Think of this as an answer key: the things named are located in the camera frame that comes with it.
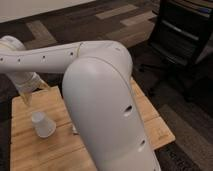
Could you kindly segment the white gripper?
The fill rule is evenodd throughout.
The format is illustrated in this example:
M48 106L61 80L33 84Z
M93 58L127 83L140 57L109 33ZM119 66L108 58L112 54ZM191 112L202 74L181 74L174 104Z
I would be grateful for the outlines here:
M21 93L20 96L28 107L31 106L31 92L37 88L50 90L50 86L44 80L41 80L36 72L12 72L8 73L7 77L12 81L17 91Z

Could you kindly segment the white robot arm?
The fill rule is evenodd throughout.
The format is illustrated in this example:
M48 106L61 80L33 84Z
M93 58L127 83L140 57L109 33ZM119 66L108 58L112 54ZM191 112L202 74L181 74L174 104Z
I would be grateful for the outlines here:
M61 73L68 114L97 171L161 171L131 86L133 62L118 41L27 49L0 37L0 73L31 92L41 73Z

